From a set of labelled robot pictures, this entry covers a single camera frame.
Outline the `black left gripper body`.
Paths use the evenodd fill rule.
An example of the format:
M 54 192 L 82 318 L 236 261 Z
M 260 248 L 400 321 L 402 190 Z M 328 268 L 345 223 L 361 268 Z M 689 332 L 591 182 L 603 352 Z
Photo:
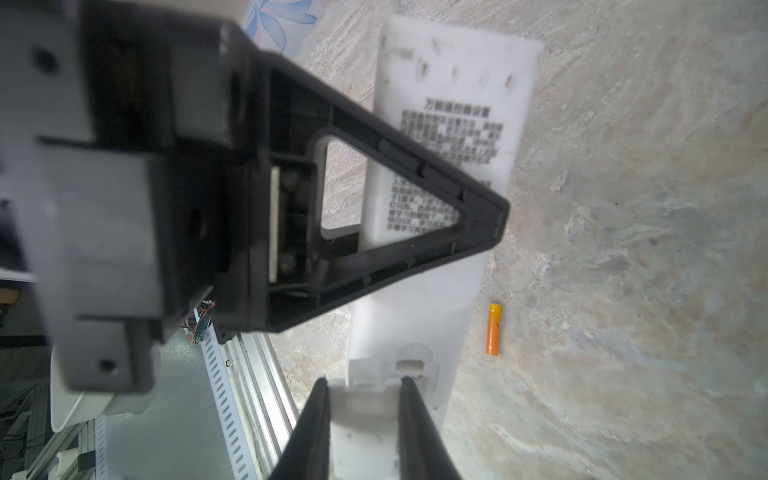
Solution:
M 1 5 L 1 195 L 67 385 L 145 393 L 230 251 L 257 50 L 226 18 Z

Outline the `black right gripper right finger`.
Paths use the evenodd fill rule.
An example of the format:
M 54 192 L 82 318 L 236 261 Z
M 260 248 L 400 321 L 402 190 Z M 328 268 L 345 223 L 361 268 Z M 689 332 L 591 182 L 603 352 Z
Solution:
M 402 480 L 461 478 L 411 377 L 399 393 L 398 456 Z

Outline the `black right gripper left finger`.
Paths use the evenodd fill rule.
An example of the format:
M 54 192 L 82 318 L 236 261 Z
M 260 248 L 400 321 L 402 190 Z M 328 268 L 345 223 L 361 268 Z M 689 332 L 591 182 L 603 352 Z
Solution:
M 319 378 L 269 480 L 328 480 L 331 405 L 328 382 Z

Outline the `white remote control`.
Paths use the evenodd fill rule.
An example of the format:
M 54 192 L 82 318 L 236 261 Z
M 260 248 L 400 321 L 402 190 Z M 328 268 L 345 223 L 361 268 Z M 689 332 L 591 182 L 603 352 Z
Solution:
M 378 48 L 374 113 L 498 194 L 510 184 L 538 76 L 541 41 L 392 17 Z M 457 224 L 456 209 L 369 164 L 365 250 Z M 352 305 L 347 374 L 329 384 L 339 479 L 396 479 L 403 377 L 435 425 L 445 417 L 486 254 L 431 269 Z

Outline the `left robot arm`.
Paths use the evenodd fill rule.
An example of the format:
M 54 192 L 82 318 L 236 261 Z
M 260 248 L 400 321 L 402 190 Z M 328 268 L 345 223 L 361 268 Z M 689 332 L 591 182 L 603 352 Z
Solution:
M 456 209 L 367 252 L 321 227 L 340 140 Z M 32 277 L 60 427 L 145 395 L 209 294 L 280 332 L 500 240 L 506 200 L 233 22 L 118 1 L 1 5 L 1 254 Z

